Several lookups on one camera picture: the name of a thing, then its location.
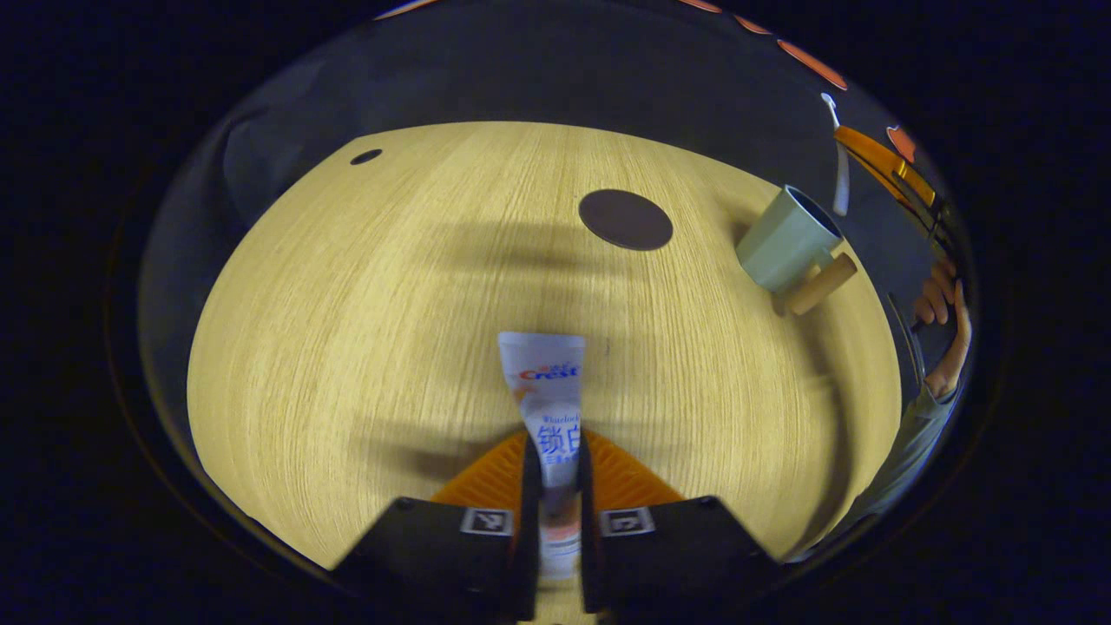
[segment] orange dot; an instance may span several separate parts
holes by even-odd
[[[833,71],[833,69],[830,68],[828,64],[819,61],[818,59],[802,51],[802,49],[799,48],[798,46],[788,43],[782,39],[777,40],[777,42],[779,43],[780,48],[787,51],[788,54],[791,54],[792,57],[798,59],[802,64],[818,72],[818,75],[821,75],[825,80],[829,80],[838,89],[842,91],[849,90],[849,83],[845,82],[843,78],[841,78],[840,73]]]
[[[741,16],[733,16],[733,18],[737,21],[741,22],[741,26],[743,26],[744,28],[751,30],[752,32],[754,32],[757,34],[771,34],[770,30],[763,28],[762,26],[752,23],[749,20],[742,18]]]
[[[710,11],[711,13],[720,13],[721,12],[721,9],[714,7],[713,4],[711,4],[709,2],[703,2],[702,0],[679,0],[679,1],[682,2],[682,3],[684,3],[684,4],[690,4],[691,7],[698,7],[699,9],[702,9],[703,11]]]
[[[914,141],[911,140],[910,134],[905,130],[895,125],[894,128],[888,127],[888,139],[891,139],[891,144],[899,150],[907,162],[914,162]]]

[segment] orange object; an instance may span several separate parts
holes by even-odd
[[[911,140],[910,135],[902,128],[895,125],[894,128],[888,127],[888,139],[891,139],[891,144],[899,150],[908,162],[914,162],[914,141]]]
[[[780,48],[787,51],[788,54],[791,54],[792,57],[798,59],[802,64],[818,72],[818,75],[821,75],[825,80],[829,80],[838,89],[842,91],[849,90],[849,83],[844,81],[844,78],[841,78],[841,74],[833,71],[833,69],[830,68],[828,64],[811,57],[810,54],[808,54],[801,48],[799,48],[793,43],[788,43],[782,39],[777,40],[777,42],[779,43]]]
[[[907,164],[905,159],[884,148],[871,137],[847,125],[834,130],[833,139],[843,144],[849,153],[887,187],[888,191],[891,191],[891,194],[903,205],[913,209],[910,198],[904,195],[891,181],[893,175],[898,175],[907,182],[907,185],[922,198],[925,205],[933,205],[933,200],[937,196],[933,187],[910,164]]]
[[[703,2],[702,0],[679,0],[683,4],[690,4],[691,7],[698,7],[703,11],[710,11],[711,13],[720,13],[721,9],[714,7],[709,2]]]
[[[741,16],[733,16],[733,18],[737,21],[741,22],[741,26],[743,26],[744,28],[751,30],[752,32],[754,32],[757,34],[771,34],[770,30],[768,30],[768,29],[765,29],[765,28],[763,28],[761,26],[758,26],[755,23],[752,23],[749,20],[742,18]]]
[[[397,9],[389,10],[382,13],[381,16],[378,16],[377,18],[374,18],[374,21],[384,20],[386,18],[392,18],[393,16],[400,16],[401,13],[408,13],[413,9],[420,9],[424,4],[431,4],[432,2],[436,1],[437,0],[413,0],[412,2],[406,2],[404,4],[398,7]]]
[[[683,501],[674,488],[660,480],[629,452],[609,438],[585,431],[594,481],[594,511],[658,506]]]
[[[529,433],[521,431],[471,463],[430,500],[470,508],[513,511],[513,536],[521,527],[521,477]]]

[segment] toothpaste tube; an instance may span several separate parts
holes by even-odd
[[[540,457],[543,503],[560,515],[573,503],[579,468],[581,336],[501,333],[501,365]]]
[[[575,496],[559,515],[540,515],[540,577],[574,575],[582,553],[582,502]]]

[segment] person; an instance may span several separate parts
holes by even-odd
[[[918,397],[903,412],[887,460],[833,530],[818,545],[787,558],[787,563],[809,558],[822,544],[832,543],[864,517],[887,512],[922,472],[952,414],[953,397],[972,343],[963,280],[957,279],[957,266],[951,261],[942,260],[933,264],[922,294],[914,300],[914,316],[924,324],[944,325],[950,319],[949,303],[953,304],[957,336],[938,366],[922,381]]]

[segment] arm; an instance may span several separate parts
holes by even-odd
[[[972,322],[968,304],[964,301],[964,283],[953,279],[957,266],[950,261],[938,262],[931,269],[930,278],[922,286],[922,294],[914,301],[914,314],[927,324],[937,321],[940,324],[949,322],[947,302],[953,303],[957,317],[957,337],[949,351],[938,363],[930,375],[925,376],[925,386],[930,395],[941,400],[957,390],[969,347],[972,345]]]

